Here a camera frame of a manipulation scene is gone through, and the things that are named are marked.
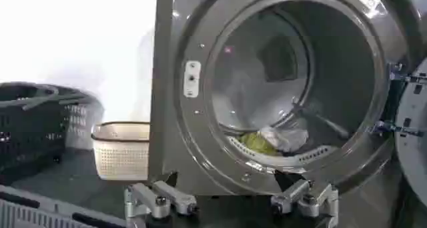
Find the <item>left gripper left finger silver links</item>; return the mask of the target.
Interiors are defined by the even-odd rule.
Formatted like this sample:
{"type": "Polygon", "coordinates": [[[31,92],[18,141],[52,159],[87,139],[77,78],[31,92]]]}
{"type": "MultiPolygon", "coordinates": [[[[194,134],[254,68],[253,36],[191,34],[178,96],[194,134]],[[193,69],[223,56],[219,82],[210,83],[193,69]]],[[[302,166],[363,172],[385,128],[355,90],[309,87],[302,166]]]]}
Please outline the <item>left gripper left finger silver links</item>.
{"type": "Polygon", "coordinates": [[[165,181],[156,181],[150,187],[144,183],[129,185],[124,191],[126,227],[148,227],[149,217],[164,220],[172,208],[179,215],[191,217],[199,205],[194,195],[184,193],[165,181]]]}

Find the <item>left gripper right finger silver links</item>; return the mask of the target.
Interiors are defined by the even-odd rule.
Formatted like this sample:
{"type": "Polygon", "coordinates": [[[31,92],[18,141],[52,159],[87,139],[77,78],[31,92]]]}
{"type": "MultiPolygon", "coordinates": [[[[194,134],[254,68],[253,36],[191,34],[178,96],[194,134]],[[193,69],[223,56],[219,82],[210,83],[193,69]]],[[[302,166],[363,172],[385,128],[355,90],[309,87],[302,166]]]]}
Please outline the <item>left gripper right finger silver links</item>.
{"type": "Polygon", "coordinates": [[[324,216],[324,227],[334,228],[339,223],[339,191],[330,183],[300,179],[281,193],[270,197],[274,215],[291,213],[296,205],[302,217],[324,216]]]}

